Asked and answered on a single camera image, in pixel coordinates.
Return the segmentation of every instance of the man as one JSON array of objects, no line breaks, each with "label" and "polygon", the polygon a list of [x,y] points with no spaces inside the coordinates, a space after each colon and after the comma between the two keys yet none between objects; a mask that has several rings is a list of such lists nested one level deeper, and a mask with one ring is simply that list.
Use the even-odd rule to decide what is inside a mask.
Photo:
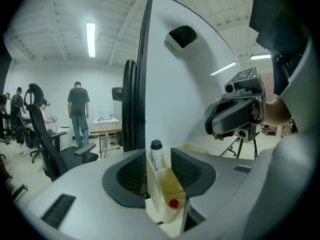
[{"label": "man", "polygon": [[[56,120],[53,119],[53,118],[47,118],[47,117],[46,117],[46,115],[45,115],[45,110],[46,110],[47,106],[48,106],[47,100],[46,100],[46,99],[43,99],[43,100],[42,100],[42,104],[41,104],[41,106],[40,106],[40,110],[41,110],[41,113],[42,113],[42,117],[43,117],[43,121],[44,121],[44,125],[45,125],[46,132],[48,133],[49,136],[51,136],[52,134],[54,134],[54,132],[53,132],[51,129],[48,128],[48,125],[49,125],[49,124],[52,124],[52,123],[55,123]],[[28,127],[29,129],[31,129],[31,130],[34,131],[33,125],[32,125],[31,123],[29,123],[29,124],[27,125],[27,127]]]},{"label": "man", "polygon": [[[75,82],[74,88],[70,90],[68,96],[68,113],[69,118],[72,120],[74,136],[79,149],[89,144],[87,124],[87,119],[89,118],[89,102],[87,90],[81,87],[80,82]],[[81,139],[79,128],[81,129],[83,140]]]},{"label": "man", "polygon": [[10,123],[11,123],[11,129],[14,131],[16,131],[16,129],[18,128],[18,117],[21,117],[21,109],[22,112],[24,114],[26,114],[26,110],[24,107],[24,99],[21,97],[22,94],[22,88],[18,87],[16,89],[16,94],[13,95],[11,102],[10,102],[10,115],[11,115],[11,119],[10,119]]},{"label": "man", "polygon": [[7,100],[10,100],[10,93],[0,95],[0,141],[5,140],[4,114],[7,115]]},{"label": "man", "polygon": [[[253,0],[249,26],[258,32],[256,42],[269,50],[273,65],[276,99],[266,103],[265,124],[283,126],[291,115],[280,95],[304,53],[309,32],[286,0]],[[256,118],[258,111],[256,107],[252,116]]]},{"label": "man", "polygon": [[13,108],[14,106],[19,108],[19,115],[21,115],[21,109],[24,114],[27,113],[25,110],[25,107],[24,107],[24,99],[21,97],[21,94],[22,94],[22,88],[18,87],[16,89],[16,94],[13,95],[11,102],[10,102],[11,108]]}]

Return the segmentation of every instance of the jeans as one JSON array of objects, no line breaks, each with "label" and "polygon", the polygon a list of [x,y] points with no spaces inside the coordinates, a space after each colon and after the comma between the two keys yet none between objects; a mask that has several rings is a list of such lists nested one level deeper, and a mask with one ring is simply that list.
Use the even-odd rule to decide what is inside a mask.
[{"label": "jeans", "polygon": [[[71,116],[73,130],[74,130],[74,136],[75,141],[78,146],[78,148],[82,148],[83,146],[86,146],[89,144],[89,129],[87,124],[87,119],[85,115],[72,115]],[[79,127],[82,132],[82,138],[80,136]]]}]

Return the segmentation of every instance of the red bottle cap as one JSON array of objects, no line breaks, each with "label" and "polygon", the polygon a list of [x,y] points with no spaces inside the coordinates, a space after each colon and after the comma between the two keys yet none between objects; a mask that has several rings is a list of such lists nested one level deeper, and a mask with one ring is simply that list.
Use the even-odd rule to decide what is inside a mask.
[{"label": "red bottle cap", "polygon": [[178,208],[179,206],[179,201],[177,199],[172,199],[170,202],[169,202],[169,205],[173,208]]}]

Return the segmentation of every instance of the person wearing vr headset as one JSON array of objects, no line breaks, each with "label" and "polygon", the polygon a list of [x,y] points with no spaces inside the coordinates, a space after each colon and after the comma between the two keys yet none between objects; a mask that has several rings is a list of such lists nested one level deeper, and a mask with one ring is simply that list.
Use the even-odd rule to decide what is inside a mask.
[{"label": "person wearing vr headset", "polygon": [[[280,95],[289,84],[289,77],[297,67],[307,46],[309,32],[286,0],[253,0],[249,27],[258,32],[256,42],[271,55],[275,100],[266,103],[265,123],[283,126],[291,115]],[[258,117],[255,107],[252,116]],[[297,131],[293,125],[292,132]]]},{"label": "person wearing vr headset", "polygon": [[[57,121],[57,119],[55,118],[47,118],[46,115],[45,115],[45,110],[47,108],[47,106],[50,106],[50,104],[48,103],[48,101],[44,98],[42,100],[42,105],[40,106],[40,110],[41,110],[41,113],[42,113],[42,116],[43,116],[43,121],[44,121],[44,125],[45,125],[45,129],[46,129],[46,132],[48,133],[49,136],[51,136],[52,134],[54,134],[54,132],[48,128],[48,125],[49,124],[52,124],[52,123],[55,123]],[[32,126],[31,123],[29,123],[27,125],[27,127],[31,130],[34,131],[34,128]]]}]

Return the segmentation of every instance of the fluorescent light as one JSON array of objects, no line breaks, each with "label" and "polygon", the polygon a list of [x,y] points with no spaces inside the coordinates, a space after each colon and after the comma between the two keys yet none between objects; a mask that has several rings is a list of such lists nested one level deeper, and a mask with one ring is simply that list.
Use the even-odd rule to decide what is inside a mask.
[{"label": "fluorescent light", "polygon": [[225,66],[225,67],[223,67],[223,68],[219,69],[218,71],[213,72],[213,73],[211,74],[211,76],[214,76],[214,75],[216,75],[216,74],[220,73],[221,71],[224,71],[224,70],[226,70],[226,69],[228,69],[228,68],[231,68],[231,67],[233,67],[234,65],[237,65],[237,63],[232,62],[232,63],[231,63],[231,64],[229,64],[228,66]]},{"label": "fluorescent light", "polygon": [[270,56],[270,54],[268,54],[268,55],[255,55],[255,56],[251,56],[250,59],[251,60],[271,59],[271,56]]},{"label": "fluorescent light", "polygon": [[96,57],[96,49],[95,49],[95,36],[96,36],[96,24],[87,23],[86,24],[86,42],[88,45],[89,57]]}]

